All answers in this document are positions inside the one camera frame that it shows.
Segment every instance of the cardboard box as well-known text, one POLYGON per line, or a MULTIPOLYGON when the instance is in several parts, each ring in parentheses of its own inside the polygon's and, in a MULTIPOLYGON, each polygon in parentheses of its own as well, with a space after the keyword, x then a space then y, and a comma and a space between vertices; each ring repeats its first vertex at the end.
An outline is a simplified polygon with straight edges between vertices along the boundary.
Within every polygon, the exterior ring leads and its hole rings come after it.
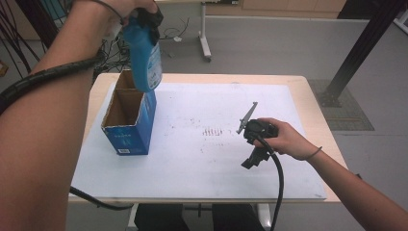
POLYGON ((123 70, 101 125, 118 155, 148 154, 155 112, 154 90, 136 90, 132 71, 123 70))

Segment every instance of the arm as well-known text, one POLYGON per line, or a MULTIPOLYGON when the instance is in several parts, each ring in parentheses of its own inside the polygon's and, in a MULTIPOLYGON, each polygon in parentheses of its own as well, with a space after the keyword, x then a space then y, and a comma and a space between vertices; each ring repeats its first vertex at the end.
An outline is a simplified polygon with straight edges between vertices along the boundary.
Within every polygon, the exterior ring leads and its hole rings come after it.
POLYGON ((266 139, 280 154, 306 160, 339 197, 346 209, 366 230, 406 230, 408 213, 386 195, 379 192, 331 159, 324 151, 311 156, 318 148, 285 122, 262 118, 279 129, 277 138, 266 139))
MULTIPOLYGON (((152 0, 105 0, 121 15, 152 0)), ((76 1, 52 46, 34 68, 96 55, 111 21, 119 18, 89 1, 76 1)), ((0 115, 0 230, 64 230, 69 185, 87 117, 92 71, 30 91, 0 115)))

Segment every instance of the floor mat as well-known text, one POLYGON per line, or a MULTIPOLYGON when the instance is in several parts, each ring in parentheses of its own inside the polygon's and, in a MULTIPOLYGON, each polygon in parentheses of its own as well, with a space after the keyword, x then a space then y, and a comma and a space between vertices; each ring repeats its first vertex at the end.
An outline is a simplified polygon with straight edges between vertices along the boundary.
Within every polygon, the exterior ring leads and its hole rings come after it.
MULTIPOLYGON (((329 80, 308 82, 316 98, 317 93, 324 92, 330 84, 329 80)), ((343 90, 339 101, 342 104, 341 108, 320 106, 331 131, 374 131, 369 119, 347 88, 343 90)))

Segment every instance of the black metal pole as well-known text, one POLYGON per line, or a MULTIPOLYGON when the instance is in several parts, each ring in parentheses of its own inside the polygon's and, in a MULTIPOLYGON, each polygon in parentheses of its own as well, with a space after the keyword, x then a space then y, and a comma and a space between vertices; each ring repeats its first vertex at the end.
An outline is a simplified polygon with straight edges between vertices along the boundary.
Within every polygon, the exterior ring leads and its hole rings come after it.
POLYGON ((338 100, 340 94, 369 55, 372 48, 381 39, 391 23, 393 23, 405 2, 406 0, 383 1, 379 10, 372 16, 369 24, 348 53, 325 92, 319 94, 318 99, 321 106, 341 107, 341 103, 338 100))

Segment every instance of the white tabletop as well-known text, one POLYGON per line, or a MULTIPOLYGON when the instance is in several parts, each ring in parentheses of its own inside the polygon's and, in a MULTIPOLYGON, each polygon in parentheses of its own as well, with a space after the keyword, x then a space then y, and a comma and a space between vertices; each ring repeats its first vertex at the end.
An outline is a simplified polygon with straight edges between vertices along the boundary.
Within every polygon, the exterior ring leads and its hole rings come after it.
MULTIPOLYGON (((289 87, 248 84, 161 84, 150 153, 115 154, 100 128, 111 92, 84 142, 72 186, 106 200, 270 202, 278 193, 272 160, 241 167, 252 146, 235 131, 258 101, 253 118, 273 116, 305 134, 289 87)), ((279 156, 285 200, 323 200, 322 181, 305 162, 279 156)))
MULTIPOLYGON (((92 126, 92 124, 94 124, 94 121, 97 119, 97 115, 101 110, 101 106, 104 100, 106 99, 106 96, 108 95, 107 91, 109 87, 112 85, 112 83, 114 83, 117 80, 117 77, 118 77, 118 74, 115 74, 115 73, 102 74, 98 77, 97 81, 95 82, 91 90, 91 93, 90 93, 89 116, 88 116, 84 141, 88 139, 88 134, 90 134, 91 132, 90 127, 92 126)), ((343 156, 341 155, 341 152, 338 146, 336 145, 336 142, 334 141, 334 138, 327 126, 327 123, 325 122, 324 117, 319 109, 319 105, 317 104, 316 99, 313 96, 313 93, 310 90, 310 87, 304 77, 301 77, 301 76, 273 76, 273 75, 164 74, 163 83, 196 83, 196 84, 209 84, 209 83, 215 83, 215 84, 235 83, 237 84, 237 83, 240 83, 240 84, 262 84, 262 85, 286 86, 287 88, 289 88, 290 94, 294 102, 294 106, 297 110, 299 121, 301 122, 301 127, 303 127, 306 138, 309 139, 311 142, 315 143, 316 145, 323 145, 323 148, 328 153, 328 155, 330 155, 333 159, 335 159, 341 165, 346 167, 343 156)), ((242 108, 242 110, 246 113, 249 107, 250 106, 245 106, 244 108, 242 108)), ((262 111, 262 107, 258 107, 257 110, 259 111, 259 113, 261 113, 259 116, 264 115, 264 111, 262 111)), ((236 125, 236 122, 232 122, 232 123, 234 124, 233 126, 234 130, 236 130, 237 128, 235 126, 238 126, 238 125, 236 125)), ((246 144, 242 141, 243 141, 243 138, 239 137, 239 141, 237 141, 237 143, 244 144, 245 148, 249 148, 248 151, 250 151, 252 147, 249 144, 246 144)), ((241 164, 242 158, 247 158, 248 155, 249 153, 242 154, 240 158, 237 158, 237 163, 241 164)), ((117 156, 115 154, 110 155, 110 158, 116 158, 116 157, 117 156)), ((274 166, 273 161, 269 160, 268 162, 262 162, 259 166, 260 169, 255 169, 255 171, 261 170, 263 169, 263 167, 274 168, 273 166, 274 166)), ((239 167, 239 169, 241 168, 242 170, 245 170, 245 171, 253 170, 253 169, 246 170, 243 167, 239 167)), ((97 177, 90 179, 90 181, 96 181, 96 180, 97 180, 97 177)), ((107 179, 104 179, 104 180, 105 181, 101 182, 101 184, 105 184, 105 185, 111 184, 109 181, 106 181, 107 179)), ((319 181, 324 187, 326 199, 323 199, 323 200, 312 199, 312 201, 339 202, 339 198, 324 184, 324 182, 321 180, 319 181)), ((152 195, 150 195, 150 197, 147 196, 143 198, 100 197, 100 199, 103 199, 105 201, 133 201, 133 202, 135 201, 158 201, 158 198, 152 197, 152 195)), ((183 199, 183 198, 176 198, 176 197, 169 198, 168 197, 165 199, 165 201, 180 201, 180 199, 183 199)), ((77 199, 75 197, 70 197, 70 201, 76 201, 76 200, 77 199)), ((198 201, 198 202, 201 201, 202 202, 203 200, 204 200, 203 198, 196 198, 196 197, 192 197, 190 200, 187 200, 185 197, 183 201, 198 201)), ((256 201, 261 202, 265 200, 270 201, 270 198, 269 199, 263 198, 263 199, 256 200, 256 201)), ((296 199, 288 200, 287 199, 286 201, 298 201, 298 200, 296 199)))

